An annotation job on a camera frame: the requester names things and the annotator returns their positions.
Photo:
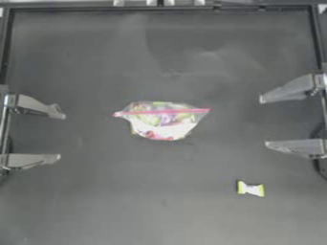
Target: pink zipper seal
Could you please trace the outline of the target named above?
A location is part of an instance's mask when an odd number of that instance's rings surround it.
[[[206,113],[209,108],[196,108],[196,109],[170,109],[161,111],[117,111],[111,114],[114,118],[130,115],[146,115],[146,114],[176,114],[176,113]]]

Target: black tray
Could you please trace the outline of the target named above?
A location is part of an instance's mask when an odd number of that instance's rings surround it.
[[[1,186],[0,243],[325,242],[325,182],[262,144],[309,137],[318,99],[257,103],[320,70],[314,20],[304,5],[6,8],[1,81],[67,119],[13,121],[14,152],[62,159]],[[185,140],[153,142],[110,117],[136,100],[212,112]],[[264,184],[266,197],[238,196],[237,179]]]

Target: black frame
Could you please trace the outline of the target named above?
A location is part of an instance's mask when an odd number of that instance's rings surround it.
[[[205,6],[164,7],[164,0],[157,0],[156,7],[145,7],[144,0],[138,0],[125,7],[113,7],[111,1],[99,2],[46,2],[46,3],[11,3],[3,4],[2,26],[0,30],[0,84],[6,84],[6,70],[9,64],[11,25],[15,11],[220,11],[220,12],[256,12],[256,11],[306,11],[312,29],[312,44],[316,57],[317,73],[327,73],[327,53],[322,46],[321,28],[318,19],[317,3],[302,3],[302,1],[260,1],[260,4],[225,4],[220,1],[205,0]],[[322,122],[313,130],[310,137],[320,137],[321,131],[327,132],[327,93],[321,93]],[[0,145],[0,151],[6,151],[5,145]],[[327,179],[327,159],[314,162],[314,166],[322,177]]]

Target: colorful candy wrapper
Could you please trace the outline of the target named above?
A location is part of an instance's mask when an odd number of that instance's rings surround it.
[[[130,122],[133,134],[150,140],[176,141],[186,137],[209,110],[184,103],[138,101],[111,116]]]
[[[246,185],[242,181],[237,181],[237,193],[264,197],[264,187],[262,185]]]

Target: small yellow object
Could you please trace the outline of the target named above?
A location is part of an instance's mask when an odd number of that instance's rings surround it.
[[[264,187],[262,185],[246,185],[242,181],[237,181],[237,193],[264,197]]]

